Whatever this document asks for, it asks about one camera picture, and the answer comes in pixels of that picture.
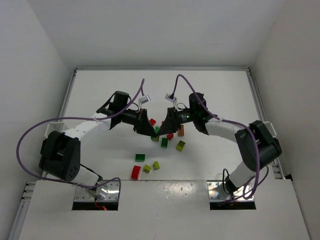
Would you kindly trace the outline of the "dark green curved lego brick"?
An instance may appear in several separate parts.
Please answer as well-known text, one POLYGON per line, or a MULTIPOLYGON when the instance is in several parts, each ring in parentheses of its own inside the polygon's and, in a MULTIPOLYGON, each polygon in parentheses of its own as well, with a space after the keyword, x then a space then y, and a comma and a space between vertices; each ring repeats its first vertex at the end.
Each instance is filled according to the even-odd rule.
MULTIPOLYGON (((155 133, 157 134, 160 130, 160 127, 159 126, 156 126, 155 127, 155 133)), ((151 137, 150 138, 153 142, 159 142, 159 136, 156 136, 156 137, 151 137)))

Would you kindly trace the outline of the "orange 2x4 lego plate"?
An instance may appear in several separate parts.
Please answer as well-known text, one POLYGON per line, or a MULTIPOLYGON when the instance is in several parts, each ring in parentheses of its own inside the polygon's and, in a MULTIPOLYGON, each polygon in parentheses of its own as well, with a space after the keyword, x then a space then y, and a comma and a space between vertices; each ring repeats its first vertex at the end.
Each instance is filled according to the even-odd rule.
POLYGON ((183 125, 183 124, 180 125, 180 128, 179 128, 178 131, 177 131, 177 135, 178 135, 179 137, 183 137, 183 136, 185 135, 184 125, 183 125))

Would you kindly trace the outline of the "red orange lego stack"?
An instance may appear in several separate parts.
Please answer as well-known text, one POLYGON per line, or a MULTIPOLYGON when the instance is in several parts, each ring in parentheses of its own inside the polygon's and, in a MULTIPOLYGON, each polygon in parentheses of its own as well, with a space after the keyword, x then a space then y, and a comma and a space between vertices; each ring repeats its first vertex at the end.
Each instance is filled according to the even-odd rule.
POLYGON ((150 124, 151 124, 152 126, 154 126, 154 125, 156 124, 156 121, 155 121, 153 118, 151 118, 151 119, 149 120, 149 122, 150 122, 150 124))

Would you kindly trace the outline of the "dark green 2x2 lego brick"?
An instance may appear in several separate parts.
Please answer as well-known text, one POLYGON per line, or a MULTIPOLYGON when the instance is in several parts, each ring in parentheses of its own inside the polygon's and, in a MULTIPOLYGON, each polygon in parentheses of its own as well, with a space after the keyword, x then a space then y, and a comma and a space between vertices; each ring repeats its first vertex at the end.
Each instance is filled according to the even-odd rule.
POLYGON ((168 147, 168 138, 167 137, 163 137, 162 139, 161 139, 161 144, 160 144, 160 146, 162 147, 162 148, 167 148, 168 147))
POLYGON ((136 162, 144 162, 145 160, 146 160, 146 155, 145 154, 137 153, 135 155, 135 161, 136 162))

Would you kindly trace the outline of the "lime 2x2 lego brick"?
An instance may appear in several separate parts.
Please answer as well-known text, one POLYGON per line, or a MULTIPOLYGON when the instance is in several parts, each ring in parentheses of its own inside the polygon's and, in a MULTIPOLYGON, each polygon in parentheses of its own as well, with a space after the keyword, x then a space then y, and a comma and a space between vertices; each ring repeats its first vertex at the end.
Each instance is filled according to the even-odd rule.
POLYGON ((178 142, 178 144, 176 145, 176 150, 177 151, 179 151, 179 152, 181 152, 183 149, 184 149, 184 146, 185 146, 185 142, 184 141, 182 141, 182 140, 180 140, 179 142, 178 142))

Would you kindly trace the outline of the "red curved lego brick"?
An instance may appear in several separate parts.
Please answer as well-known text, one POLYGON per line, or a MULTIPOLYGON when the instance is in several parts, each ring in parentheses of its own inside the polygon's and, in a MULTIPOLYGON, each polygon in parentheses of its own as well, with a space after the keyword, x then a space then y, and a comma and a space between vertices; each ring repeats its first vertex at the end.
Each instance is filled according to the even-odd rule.
POLYGON ((131 172, 131 179, 132 180, 138 180, 141 173, 141 166, 135 165, 131 172))

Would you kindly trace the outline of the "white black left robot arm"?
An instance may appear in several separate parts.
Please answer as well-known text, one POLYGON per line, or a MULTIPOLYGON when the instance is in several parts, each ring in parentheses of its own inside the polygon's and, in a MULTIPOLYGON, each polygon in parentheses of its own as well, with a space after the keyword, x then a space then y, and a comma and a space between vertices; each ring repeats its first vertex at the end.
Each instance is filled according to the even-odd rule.
POLYGON ((116 91, 96 111, 92 120, 86 120, 64 132, 52 131, 42 143, 40 169, 67 183, 90 189, 99 185, 102 177, 81 164, 83 146, 119 123, 132 125, 137 134, 156 136, 146 109, 125 109, 130 99, 128 93, 116 91))

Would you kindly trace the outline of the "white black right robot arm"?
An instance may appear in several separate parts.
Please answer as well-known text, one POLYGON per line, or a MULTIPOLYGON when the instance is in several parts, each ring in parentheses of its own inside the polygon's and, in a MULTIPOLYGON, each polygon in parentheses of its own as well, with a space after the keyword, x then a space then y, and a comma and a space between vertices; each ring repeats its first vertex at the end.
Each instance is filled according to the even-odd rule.
POLYGON ((176 133, 183 124, 193 123, 207 136, 220 137, 237 144, 242 162, 225 178, 222 188, 232 195, 256 174, 282 154, 279 140, 271 134, 263 121, 256 120, 248 126, 210 115, 204 94, 196 92, 188 97, 189 106, 178 110, 170 107, 157 135, 176 133))

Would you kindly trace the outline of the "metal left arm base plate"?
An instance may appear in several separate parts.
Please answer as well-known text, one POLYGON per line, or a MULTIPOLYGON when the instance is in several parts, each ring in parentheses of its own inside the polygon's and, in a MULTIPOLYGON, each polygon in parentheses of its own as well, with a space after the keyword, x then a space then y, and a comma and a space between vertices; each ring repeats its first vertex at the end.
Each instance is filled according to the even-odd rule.
POLYGON ((111 181, 103 186, 94 189, 87 189, 77 186, 74 194, 74 202, 110 202, 115 203, 119 199, 120 183, 111 181))

